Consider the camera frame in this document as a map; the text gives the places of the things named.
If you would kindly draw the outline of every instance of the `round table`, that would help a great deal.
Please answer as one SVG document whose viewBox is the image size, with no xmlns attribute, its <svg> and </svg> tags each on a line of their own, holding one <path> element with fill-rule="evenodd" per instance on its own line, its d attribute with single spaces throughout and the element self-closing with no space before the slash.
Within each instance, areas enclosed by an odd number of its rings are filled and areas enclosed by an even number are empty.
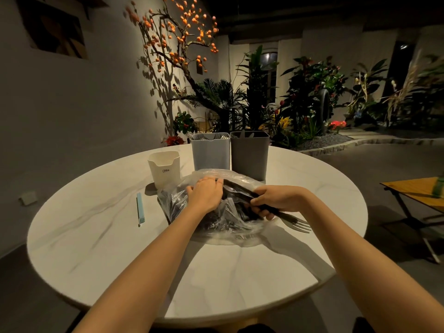
<svg viewBox="0 0 444 333">
<path fill-rule="evenodd" d="M 179 151 L 182 176 L 194 170 L 191 145 L 123 157 L 65 185 L 33 219 L 28 232 L 31 263 L 71 302 L 92 306 L 168 226 L 157 196 L 145 193 L 152 182 L 147 158 L 158 151 Z M 325 162 L 270 147 L 266 183 L 308 188 L 364 235 L 367 207 L 362 194 Z M 140 227 L 138 192 L 146 219 Z M 315 290 L 334 273 L 314 233 L 298 232 L 281 220 L 266 227 L 262 244 L 252 247 L 191 241 L 156 323 L 192 327 L 254 316 Z"/>
</svg>

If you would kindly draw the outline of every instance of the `wall shelf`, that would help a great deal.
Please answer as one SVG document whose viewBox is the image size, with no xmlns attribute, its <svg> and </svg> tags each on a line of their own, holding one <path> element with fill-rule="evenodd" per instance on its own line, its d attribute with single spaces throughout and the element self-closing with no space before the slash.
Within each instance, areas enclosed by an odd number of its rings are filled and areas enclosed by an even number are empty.
<svg viewBox="0 0 444 333">
<path fill-rule="evenodd" d="M 83 5 L 83 9 L 85 10 L 85 15 L 88 20 L 89 20 L 88 8 L 108 7 L 108 5 L 103 0 L 75 0 L 75 1 L 78 1 Z"/>
</svg>

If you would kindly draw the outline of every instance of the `hand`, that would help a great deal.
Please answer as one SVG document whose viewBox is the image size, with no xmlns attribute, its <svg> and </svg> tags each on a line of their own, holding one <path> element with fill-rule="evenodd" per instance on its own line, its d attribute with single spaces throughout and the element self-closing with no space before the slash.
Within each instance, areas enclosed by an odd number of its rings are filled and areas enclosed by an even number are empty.
<svg viewBox="0 0 444 333">
<path fill-rule="evenodd" d="M 251 209 L 268 220 L 271 220 L 274 215 L 268 210 L 260 210 L 254 206 L 267 204 L 280 211 L 301 211 L 301 207 L 305 204 L 305 197 L 310 194 L 308 189 L 292 185 L 263 185 L 256 188 L 254 192 L 260 196 L 251 200 Z"/>
<path fill-rule="evenodd" d="M 215 210 L 222 199 L 223 179 L 204 177 L 197 183 L 186 188 L 188 207 L 199 210 L 204 214 Z"/>
</svg>

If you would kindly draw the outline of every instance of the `plastic bag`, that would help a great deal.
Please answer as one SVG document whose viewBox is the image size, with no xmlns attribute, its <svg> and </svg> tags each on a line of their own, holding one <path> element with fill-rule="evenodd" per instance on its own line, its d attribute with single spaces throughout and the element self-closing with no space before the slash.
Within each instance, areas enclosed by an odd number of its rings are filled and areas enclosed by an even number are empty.
<svg viewBox="0 0 444 333">
<path fill-rule="evenodd" d="M 230 170 L 198 170 L 183 177 L 180 184 L 170 184 L 158 191 L 158 200 L 169 222 L 173 222 L 187 204 L 186 187 L 205 176 L 224 179 L 224 194 L 217 209 L 205 215 L 199 223 L 193 238 L 203 239 L 209 244 L 256 245 L 255 239 L 270 221 L 263 220 L 245 207 L 245 200 L 253 198 L 250 193 L 263 184 Z"/>
</svg>

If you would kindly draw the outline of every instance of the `stone border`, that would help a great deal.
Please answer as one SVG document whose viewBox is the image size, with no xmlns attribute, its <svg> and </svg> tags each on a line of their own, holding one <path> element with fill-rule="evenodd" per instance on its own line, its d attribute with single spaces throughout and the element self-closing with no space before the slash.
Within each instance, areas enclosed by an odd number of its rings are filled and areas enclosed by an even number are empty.
<svg viewBox="0 0 444 333">
<path fill-rule="evenodd" d="M 435 139 L 403 139 L 403 138 L 380 138 L 380 139 L 355 139 L 342 144 L 331 145 L 322 148 L 313 148 L 311 150 L 298 151 L 315 157 L 321 154 L 330 154 L 337 151 L 345 150 L 349 147 L 365 145 L 365 144 L 403 144 L 403 145 L 444 145 L 444 138 Z"/>
</svg>

